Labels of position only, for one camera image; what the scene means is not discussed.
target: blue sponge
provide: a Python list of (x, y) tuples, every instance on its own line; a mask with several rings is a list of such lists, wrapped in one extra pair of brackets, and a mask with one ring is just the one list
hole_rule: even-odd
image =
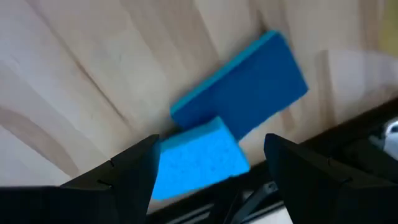
[(307, 92), (283, 37), (270, 31), (171, 108), (190, 129), (220, 116), (236, 140)]
[(163, 200), (220, 182), (250, 169), (220, 117), (160, 144), (152, 197)]

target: dark blue sponge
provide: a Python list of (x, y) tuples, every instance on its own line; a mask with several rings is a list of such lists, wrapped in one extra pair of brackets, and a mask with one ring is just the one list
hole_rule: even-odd
[(270, 31), (171, 108), (184, 129), (220, 116), (236, 140), (307, 92), (283, 37)]
[(243, 174), (250, 169), (220, 117), (160, 144), (152, 197), (163, 200)]

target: light blue sponge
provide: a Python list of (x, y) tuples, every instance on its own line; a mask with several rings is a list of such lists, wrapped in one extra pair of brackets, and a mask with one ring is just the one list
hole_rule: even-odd
[(163, 200), (215, 184), (250, 169), (243, 151), (220, 117), (160, 144), (152, 197)]

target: wooden table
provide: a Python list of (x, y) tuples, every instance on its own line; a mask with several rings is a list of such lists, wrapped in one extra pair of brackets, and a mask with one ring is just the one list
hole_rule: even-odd
[[(150, 134), (166, 133), (175, 126), (172, 103), (277, 29), (310, 90), (241, 140), (250, 163), (261, 162), (266, 133), (300, 142), (396, 96), (395, 59), (363, 52), (386, 49), (384, 5), (3, 0), (0, 185), (61, 184)], [(392, 69), (385, 71), (386, 63)], [(369, 94), (373, 100), (364, 104)], [(353, 105), (358, 109), (347, 112)]]

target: sponge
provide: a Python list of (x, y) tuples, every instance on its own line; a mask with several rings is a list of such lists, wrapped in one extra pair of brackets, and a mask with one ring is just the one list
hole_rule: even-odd
[(307, 92), (283, 37), (270, 31), (171, 107), (190, 129), (220, 116), (236, 140)]
[(152, 198), (163, 200), (215, 184), (250, 169), (220, 117), (160, 144), (159, 172)]

